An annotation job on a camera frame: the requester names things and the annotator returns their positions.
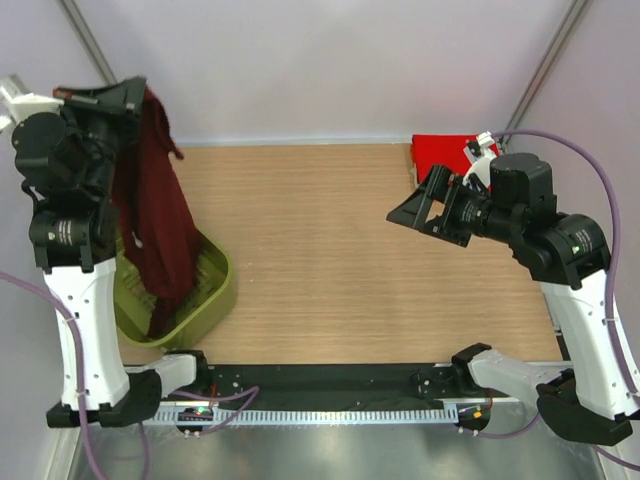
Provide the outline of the dark red t shirt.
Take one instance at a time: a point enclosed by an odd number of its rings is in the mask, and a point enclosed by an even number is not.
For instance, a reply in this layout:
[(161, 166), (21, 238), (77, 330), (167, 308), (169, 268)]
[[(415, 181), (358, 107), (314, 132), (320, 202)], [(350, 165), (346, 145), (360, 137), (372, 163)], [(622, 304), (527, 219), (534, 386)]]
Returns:
[(171, 164), (175, 144), (163, 104), (145, 89), (139, 137), (118, 154), (112, 200), (119, 210), (125, 257), (155, 297), (146, 336), (174, 328), (175, 315), (196, 284), (200, 234)]

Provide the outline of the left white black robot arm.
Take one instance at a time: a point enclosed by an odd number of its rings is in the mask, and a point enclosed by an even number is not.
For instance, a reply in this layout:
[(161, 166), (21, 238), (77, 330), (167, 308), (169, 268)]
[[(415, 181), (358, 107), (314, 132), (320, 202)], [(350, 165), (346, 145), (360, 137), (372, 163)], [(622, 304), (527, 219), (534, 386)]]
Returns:
[(141, 76), (49, 96), (15, 75), (1, 82), (15, 167), (32, 201), (29, 239), (58, 321), (64, 383), (46, 415), (53, 429), (126, 427), (152, 418), (177, 390), (191, 400), (211, 390), (200, 351), (170, 353), (133, 373), (119, 352), (112, 187), (120, 150), (139, 136), (145, 89)]

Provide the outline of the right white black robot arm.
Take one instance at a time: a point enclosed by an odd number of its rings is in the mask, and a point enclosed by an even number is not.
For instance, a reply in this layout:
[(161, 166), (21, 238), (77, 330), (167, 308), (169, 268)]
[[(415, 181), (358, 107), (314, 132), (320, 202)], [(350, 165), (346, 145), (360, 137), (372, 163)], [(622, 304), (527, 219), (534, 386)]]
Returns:
[(595, 220), (558, 212), (547, 162), (532, 153), (499, 156), (486, 188), (435, 165), (386, 219), (461, 247), (473, 236), (507, 245), (560, 328), (571, 367), (535, 367), (476, 343), (452, 358), (456, 392), (472, 396), (485, 388), (514, 397), (567, 441), (615, 446), (631, 436), (639, 401), (618, 364), (629, 350), (612, 345), (623, 332), (606, 311), (610, 250)]

